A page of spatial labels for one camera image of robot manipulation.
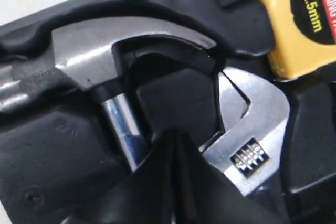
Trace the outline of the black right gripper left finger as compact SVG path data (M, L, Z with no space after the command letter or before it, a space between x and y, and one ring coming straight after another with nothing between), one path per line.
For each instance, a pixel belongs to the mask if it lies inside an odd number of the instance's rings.
M174 137L164 131L135 172L64 223L171 223Z

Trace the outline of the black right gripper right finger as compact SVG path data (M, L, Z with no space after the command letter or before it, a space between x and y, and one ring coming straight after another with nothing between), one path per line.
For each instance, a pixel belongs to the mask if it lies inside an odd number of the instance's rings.
M186 132L172 132L176 223L288 223L241 194L199 152Z

